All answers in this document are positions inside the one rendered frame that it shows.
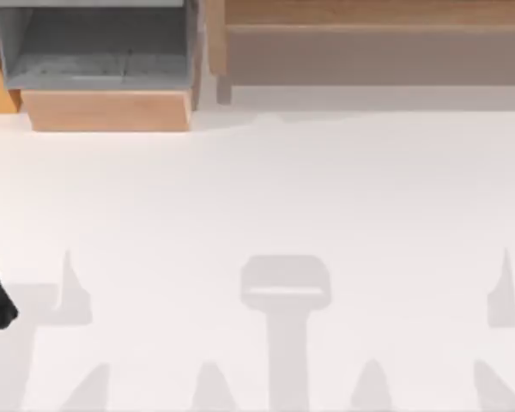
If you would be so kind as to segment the pale wooden drawer front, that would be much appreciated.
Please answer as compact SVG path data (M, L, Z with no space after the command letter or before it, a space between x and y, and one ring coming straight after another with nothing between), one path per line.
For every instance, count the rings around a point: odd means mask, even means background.
M33 129L45 132L188 131L190 89L77 91L23 90Z

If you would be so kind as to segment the wooden open shelf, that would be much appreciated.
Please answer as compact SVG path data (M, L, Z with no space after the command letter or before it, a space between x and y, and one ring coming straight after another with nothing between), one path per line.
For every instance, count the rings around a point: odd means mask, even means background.
M236 86L515 86L515 0L203 3L221 104Z

